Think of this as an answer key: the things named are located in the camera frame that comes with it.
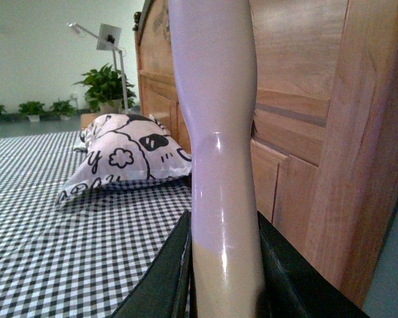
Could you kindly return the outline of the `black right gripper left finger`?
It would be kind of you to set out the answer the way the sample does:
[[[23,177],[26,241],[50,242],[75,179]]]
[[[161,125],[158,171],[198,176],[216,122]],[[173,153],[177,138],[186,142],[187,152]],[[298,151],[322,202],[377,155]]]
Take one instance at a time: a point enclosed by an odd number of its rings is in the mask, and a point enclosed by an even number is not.
[[[135,288],[112,317],[184,317],[191,268],[190,212],[186,210]]]

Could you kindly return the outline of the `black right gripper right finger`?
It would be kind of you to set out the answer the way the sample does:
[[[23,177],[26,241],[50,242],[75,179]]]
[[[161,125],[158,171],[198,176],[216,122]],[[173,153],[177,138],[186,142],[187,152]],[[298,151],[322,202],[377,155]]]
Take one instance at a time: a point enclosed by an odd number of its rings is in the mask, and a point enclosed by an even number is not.
[[[367,317],[258,213],[270,317]]]

